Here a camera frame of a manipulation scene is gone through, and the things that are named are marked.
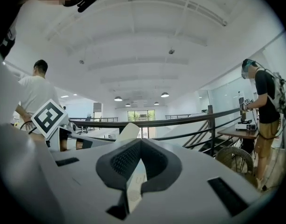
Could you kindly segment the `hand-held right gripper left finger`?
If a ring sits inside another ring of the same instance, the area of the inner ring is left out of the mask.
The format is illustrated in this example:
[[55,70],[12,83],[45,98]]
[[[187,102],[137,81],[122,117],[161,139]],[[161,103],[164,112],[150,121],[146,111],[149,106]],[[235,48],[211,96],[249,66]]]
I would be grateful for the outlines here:
[[125,191],[140,159],[141,140],[135,139],[101,156],[96,163],[96,172],[107,187]]

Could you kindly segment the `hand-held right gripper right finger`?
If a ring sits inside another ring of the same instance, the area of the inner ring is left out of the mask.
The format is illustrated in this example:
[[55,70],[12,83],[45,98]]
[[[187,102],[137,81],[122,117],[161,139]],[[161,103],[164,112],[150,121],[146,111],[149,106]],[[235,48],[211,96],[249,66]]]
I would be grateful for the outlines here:
[[182,172],[181,160],[174,153],[150,140],[141,140],[140,146],[141,160],[147,176],[147,181],[141,186],[141,192],[159,192],[168,189]]

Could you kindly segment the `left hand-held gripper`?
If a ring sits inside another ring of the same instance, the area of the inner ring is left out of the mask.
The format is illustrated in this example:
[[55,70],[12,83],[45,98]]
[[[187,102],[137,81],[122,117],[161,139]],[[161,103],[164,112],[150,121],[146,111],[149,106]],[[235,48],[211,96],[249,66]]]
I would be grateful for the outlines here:
[[76,125],[69,121],[67,112],[51,99],[34,113],[31,120],[52,152],[86,149],[111,143],[108,140],[76,134]]

